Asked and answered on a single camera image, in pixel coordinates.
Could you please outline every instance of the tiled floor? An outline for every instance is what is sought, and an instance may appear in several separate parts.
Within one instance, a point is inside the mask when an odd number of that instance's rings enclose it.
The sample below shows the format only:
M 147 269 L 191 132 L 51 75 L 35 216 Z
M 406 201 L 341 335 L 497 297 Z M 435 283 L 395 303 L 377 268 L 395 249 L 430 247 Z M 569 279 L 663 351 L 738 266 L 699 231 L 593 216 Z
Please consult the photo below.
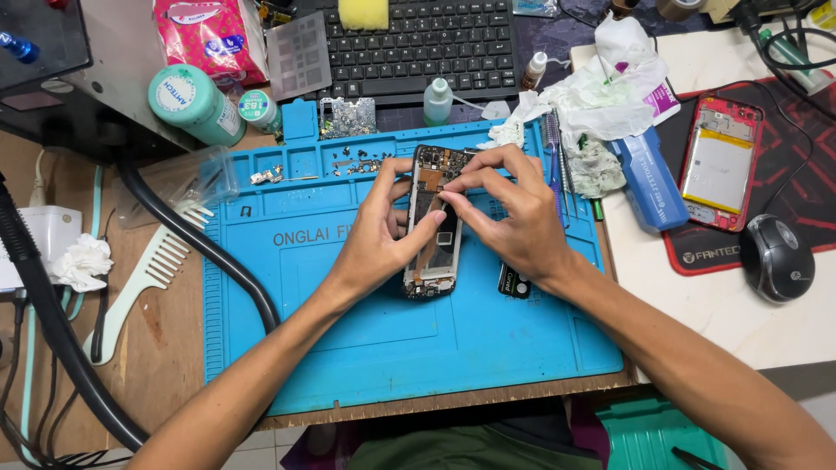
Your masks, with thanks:
M 229 457 L 222 470 L 284 470 L 279 461 L 302 436 L 307 427 L 289 427 L 275 431 L 254 432 Z M 102 457 L 101 462 L 131 455 L 127 449 L 115 449 Z M 116 470 L 125 463 L 102 470 Z M 21 462 L 0 463 L 0 470 L 27 470 Z

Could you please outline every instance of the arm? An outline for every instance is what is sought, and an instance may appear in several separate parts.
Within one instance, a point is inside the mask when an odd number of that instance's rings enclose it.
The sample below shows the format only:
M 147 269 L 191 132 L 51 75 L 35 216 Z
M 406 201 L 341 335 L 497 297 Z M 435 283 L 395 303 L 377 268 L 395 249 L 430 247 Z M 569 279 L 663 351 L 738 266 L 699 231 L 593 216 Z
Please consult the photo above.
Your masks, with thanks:
M 395 181 L 395 173 L 411 167 L 412 159 L 383 161 L 342 251 L 316 291 L 155 432 L 129 470 L 209 470 L 224 464 L 319 337 L 435 236 L 443 211 L 423 217 L 404 237 L 406 211 L 392 209 L 410 189 L 410 179 Z
M 508 218 L 495 222 L 457 194 L 474 187 L 501 201 Z M 445 189 L 441 198 L 488 247 L 541 289 L 586 311 L 665 396 L 750 469 L 826 468 L 836 461 L 836 444 L 824 429 L 772 382 L 568 247 L 539 161 L 514 145 L 485 151 Z

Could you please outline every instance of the black keyboard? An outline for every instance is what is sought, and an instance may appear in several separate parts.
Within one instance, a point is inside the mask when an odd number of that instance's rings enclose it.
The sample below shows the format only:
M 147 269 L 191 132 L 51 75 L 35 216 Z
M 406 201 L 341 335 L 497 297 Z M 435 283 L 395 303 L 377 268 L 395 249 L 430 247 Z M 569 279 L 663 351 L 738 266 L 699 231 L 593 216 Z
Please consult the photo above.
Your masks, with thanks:
M 324 10 L 334 80 L 330 88 L 305 95 L 306 100 L 368 97 L 377 105 L 423 103 L 424 90 L 438 77 L 466 100 L 519 93 L 513 16 L 506 1 L 390 0 L 389 29 L 376 31 L 343 30 L 332 1 L 300 8 L 299 16 Z

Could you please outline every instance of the red mouse pad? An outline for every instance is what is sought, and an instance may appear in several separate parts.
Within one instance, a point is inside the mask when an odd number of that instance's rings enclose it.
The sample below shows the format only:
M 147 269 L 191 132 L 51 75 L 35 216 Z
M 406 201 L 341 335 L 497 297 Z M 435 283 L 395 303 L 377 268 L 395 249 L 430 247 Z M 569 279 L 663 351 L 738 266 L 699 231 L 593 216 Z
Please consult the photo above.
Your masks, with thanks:
M 814 252 L 836 248 L 836 125 L 793 95 L 775 79 L 762 81 L 784 112 L 813 138 L 813 156 L 781 191 L 769 209 L 792 224 Z M 763 213 L 769 199 L 808 157 L 807 138 L 775 108 L 767 91 L 755 84 L 724 89 L 718 95 L 761 107 L 765 119 L 755 160 L 755 176 L 747 222 Z M 836 110 L 836 86 L 813 97 Z M 656 126 L 660 150 L 674 178 L 682 173 L 696 100 Z M 736 268 L 740 263 L 739 233 L 729 233 L 695 222 L 662 233 L 670 265 L 683 276 Z

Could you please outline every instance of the smartphone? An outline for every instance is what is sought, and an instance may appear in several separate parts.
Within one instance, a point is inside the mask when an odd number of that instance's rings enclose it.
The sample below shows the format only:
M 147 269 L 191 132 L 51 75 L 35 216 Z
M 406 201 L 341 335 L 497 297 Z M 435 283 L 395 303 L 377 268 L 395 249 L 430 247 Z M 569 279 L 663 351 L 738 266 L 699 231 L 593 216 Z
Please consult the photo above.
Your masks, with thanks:
M 403 291 L 410 299 L 449 294 L 456 287 L 461 220 L 453 207 L 438 197 L 438 193 L 447 182 L 461 174 L 461 169 L 472 157 L 471 152 L 438 146 L 419 145 L 415 148 L 406 232 L 412 232 L 429 212 L 442 210 L 447 218 L 404 270 Z
M 743 229 L 762 123 L 756 106 L 700 97 L 680 183 L 692 221 L 727 232 Z

